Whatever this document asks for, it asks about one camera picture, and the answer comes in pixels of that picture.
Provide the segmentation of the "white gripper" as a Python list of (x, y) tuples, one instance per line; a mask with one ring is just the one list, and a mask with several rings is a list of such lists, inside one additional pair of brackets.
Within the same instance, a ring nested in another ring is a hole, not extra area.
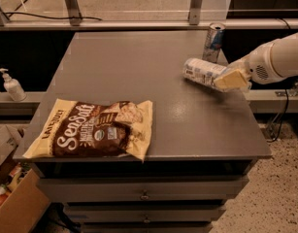
[(257, 47), (244, 57), (229, 64), (233, 70), (218, 76), (214, 84), (219, 89), (242, 88), (248, 81), (268, 84), (284, 80), (274, 68), (272, 63), (272, 48), (274, 42), (269, 42)]

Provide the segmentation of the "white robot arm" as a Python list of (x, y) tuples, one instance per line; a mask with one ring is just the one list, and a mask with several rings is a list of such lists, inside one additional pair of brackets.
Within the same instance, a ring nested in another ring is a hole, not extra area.
[(249, 81), (278, 83), (295, 76), (298, 76), (298, 32), (265, 43), (233, 61), (214, 84), (219, 89), (232, 89), (246, 87)]

